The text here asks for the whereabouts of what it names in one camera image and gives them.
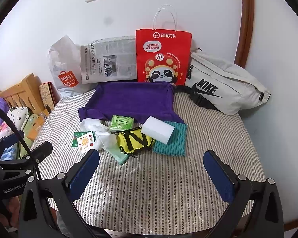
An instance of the nike swoosh logo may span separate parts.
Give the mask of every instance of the nike swoosh logo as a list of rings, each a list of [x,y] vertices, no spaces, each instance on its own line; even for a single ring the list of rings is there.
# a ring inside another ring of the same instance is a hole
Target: nike swoosh logo
[[[206,91],[203,91],[203,90],[200,90],[196,87],[196,83],[192,86],[192,89],[193,91],[197,92],[197,93],[200,93],[200,94],[205,94],[205,95],[210,95],[210,96],[213,96],[213,97],[220,97],[220,96],[217,96],[217,95],[214,95],[212,93],[208,93]]]

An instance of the speech bubble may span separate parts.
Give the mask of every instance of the speech bubble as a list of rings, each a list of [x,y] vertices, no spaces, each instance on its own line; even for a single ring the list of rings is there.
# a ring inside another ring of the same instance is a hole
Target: speech bubble
[[[147,41],[144,43],[144,50],[146,52],[158,52],[161,49],[161,43],[157,40],[155,41]]]

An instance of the white floral pillow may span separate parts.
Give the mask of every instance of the white floral pillow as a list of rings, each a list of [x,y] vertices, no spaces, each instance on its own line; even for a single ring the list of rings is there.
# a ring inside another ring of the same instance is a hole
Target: white floral pillow
[[[7,115],[18,130],[23,130],[29,119],[29,109],[27,107],[13,107],[10,108]]]

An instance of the white foam block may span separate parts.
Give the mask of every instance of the white foam block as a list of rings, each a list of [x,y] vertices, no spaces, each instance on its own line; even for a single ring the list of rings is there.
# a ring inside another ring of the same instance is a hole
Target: white foam block
[[[167,144],[173,130],[174,126],[150,116],[143,124],[141,132],[162,142],[163,144]]]

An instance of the striped bedspread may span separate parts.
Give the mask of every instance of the striped bedspread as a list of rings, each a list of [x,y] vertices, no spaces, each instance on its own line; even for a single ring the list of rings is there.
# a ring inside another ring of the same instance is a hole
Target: striped bedspread
[[[78,108],[84,107],[93,92],[62,99],[42,126],[32,149],[46,140],[53,144],[52,154],[39,164],[43,179],[66,172],[82,159],[78,149],[71,148],[72,137],[79,130]],[[265,180],[238,114],[200,108],[185,93],[175,94],[174,110],[188,125],[186,156],[143,152],[121,166],[108,152],[100,152],[97,170],[82,197],[74,201],[88,224],[124,233],[165,235],[213,227],[227,203],[203,167],[203,153],[209,149],[236,173]],[[57,210],[54,200],[49,202]]]

